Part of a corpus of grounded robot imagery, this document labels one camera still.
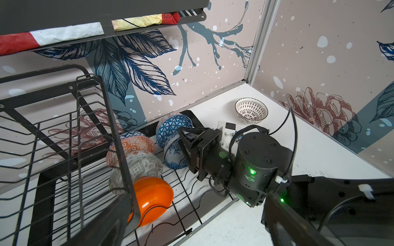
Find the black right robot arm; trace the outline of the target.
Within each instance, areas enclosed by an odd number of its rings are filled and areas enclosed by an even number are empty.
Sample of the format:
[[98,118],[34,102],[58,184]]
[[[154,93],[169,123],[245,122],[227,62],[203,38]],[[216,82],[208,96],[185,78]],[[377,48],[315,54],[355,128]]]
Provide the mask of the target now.
[[232,193],[253,208],[275,246],[391,246],[394,181],[292,175],[296,148],[286,148],[266,128],[178,129],[191,172],[216,193]]

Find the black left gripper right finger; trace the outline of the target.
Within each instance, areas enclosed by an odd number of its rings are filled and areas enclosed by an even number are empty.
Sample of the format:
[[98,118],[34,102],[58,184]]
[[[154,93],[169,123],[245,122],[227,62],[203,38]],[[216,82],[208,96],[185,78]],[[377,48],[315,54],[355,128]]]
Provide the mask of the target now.
[[270,234],[274,246],[331,246],[310,223],[302,218],[278,194],[265,198],[261,223]]

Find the red patterned bowl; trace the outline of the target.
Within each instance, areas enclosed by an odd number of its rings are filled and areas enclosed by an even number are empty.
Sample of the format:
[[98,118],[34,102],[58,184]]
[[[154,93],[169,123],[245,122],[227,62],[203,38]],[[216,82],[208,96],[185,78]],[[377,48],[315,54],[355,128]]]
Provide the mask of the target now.
[[[126,132],[120,135],[120,139],[125,155],[135,151],[145,151],[150,153],[154,153],[155,151],[153,141],[141,132]],[[109,151],[106,155],[106,163],[110,167],[116,167],[119,164],[114,142],[109,146]]]

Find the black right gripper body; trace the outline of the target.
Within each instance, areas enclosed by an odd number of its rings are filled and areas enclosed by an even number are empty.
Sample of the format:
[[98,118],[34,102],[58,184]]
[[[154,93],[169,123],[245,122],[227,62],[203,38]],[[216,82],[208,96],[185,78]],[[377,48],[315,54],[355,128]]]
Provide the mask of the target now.
[[229,186],[234,167],[230,163],[229,152],[220,146],[221,134],[219,129],[212,129],[202,143],[186,145],[197,153],[197,167],[189,169],[194,174],[197,173],[199,181],[211,177],[215,185]]

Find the black wire dish rack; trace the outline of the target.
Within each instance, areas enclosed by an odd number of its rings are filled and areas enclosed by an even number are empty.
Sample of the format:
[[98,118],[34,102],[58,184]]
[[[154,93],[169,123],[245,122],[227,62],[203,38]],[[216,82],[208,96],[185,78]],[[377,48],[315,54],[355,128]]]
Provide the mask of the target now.
[[[1,245],[64,246],[117,199],[106,155],[126,123],[109,106],[80,65],[1,78]],[[236,202],[188,169],[163,167],[161,178],[172,205],[143,227],[128,221],[120,246],[181,245]]]

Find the orange plastic bowl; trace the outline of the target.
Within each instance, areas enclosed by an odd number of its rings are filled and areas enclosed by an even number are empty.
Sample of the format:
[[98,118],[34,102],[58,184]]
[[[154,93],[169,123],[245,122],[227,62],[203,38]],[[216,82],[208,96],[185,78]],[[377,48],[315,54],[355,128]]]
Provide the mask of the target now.
[[138,227],[143,227],[161,217],[172,205],[174,191],[164,180],[144,176],[133,183],[141,213]]

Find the blue floral bowl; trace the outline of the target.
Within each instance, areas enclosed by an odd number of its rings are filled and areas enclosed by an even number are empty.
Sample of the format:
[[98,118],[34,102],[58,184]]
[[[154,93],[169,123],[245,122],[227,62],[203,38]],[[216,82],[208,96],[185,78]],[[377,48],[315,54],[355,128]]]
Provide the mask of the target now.
[[167,139],[164,147],[164,162],[169,169],[178,170],[188,166],[181,147],[178,143],[180,136],[173,134]]

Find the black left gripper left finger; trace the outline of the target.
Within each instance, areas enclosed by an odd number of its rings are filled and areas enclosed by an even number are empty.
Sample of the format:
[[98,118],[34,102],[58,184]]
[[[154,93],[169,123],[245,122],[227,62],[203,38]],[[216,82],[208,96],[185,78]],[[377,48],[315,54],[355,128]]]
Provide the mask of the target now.
[[65,246],[120,246],[128,225],[132,203],[129,195],[122,194],[106,207],[86,227],[64,243]]

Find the white brown lattice bowl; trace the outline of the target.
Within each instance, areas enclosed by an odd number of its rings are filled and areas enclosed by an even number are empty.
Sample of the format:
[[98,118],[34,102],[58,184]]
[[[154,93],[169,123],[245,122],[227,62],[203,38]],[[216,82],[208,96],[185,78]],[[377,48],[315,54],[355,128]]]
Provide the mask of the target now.
[[256,125],[268,116],[266,105],[251,97],[244,97],[237,100],[235,111],[238,119],[246,125]]

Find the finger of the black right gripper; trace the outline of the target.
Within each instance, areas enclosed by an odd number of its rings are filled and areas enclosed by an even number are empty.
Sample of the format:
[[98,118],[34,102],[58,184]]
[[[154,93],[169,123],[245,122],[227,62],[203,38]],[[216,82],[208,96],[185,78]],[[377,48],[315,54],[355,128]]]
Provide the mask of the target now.
[[179,146],[183,152],[184,159],[189,168],[197,167],[197,153],[194,149],[188,149],[182,140],[178,140]]
[[177,133],[180,137],[180,145],[198,145],[207,139],[208,133],[212,132],[211,128],[186,128],[179,127]]

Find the blue geometric patterned bowl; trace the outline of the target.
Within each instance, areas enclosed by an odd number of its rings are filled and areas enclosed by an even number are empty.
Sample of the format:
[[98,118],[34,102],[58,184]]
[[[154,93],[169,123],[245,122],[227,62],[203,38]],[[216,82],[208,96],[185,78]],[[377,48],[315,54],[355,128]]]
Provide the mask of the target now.
[[191,119],[183,114],[171,115],[158,124],[156,130],[157,144],[164,149],[167,140],[177,133],[179,127],[192,128],[193,124]]

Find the green patterned bowl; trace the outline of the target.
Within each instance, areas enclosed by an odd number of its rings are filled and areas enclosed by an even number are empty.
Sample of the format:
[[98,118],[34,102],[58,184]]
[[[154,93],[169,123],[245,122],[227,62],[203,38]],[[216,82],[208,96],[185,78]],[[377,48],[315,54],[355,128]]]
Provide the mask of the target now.
[[[133,181],[144,176],[160,178],[163,173],[162,162],[151,152],[130,152],[126,155],[126,162]],[[108,185],[110,191],[115,195],[121,195],[125,192],[122,190],[124,185],[119,169],[114,168],[112,170]]]

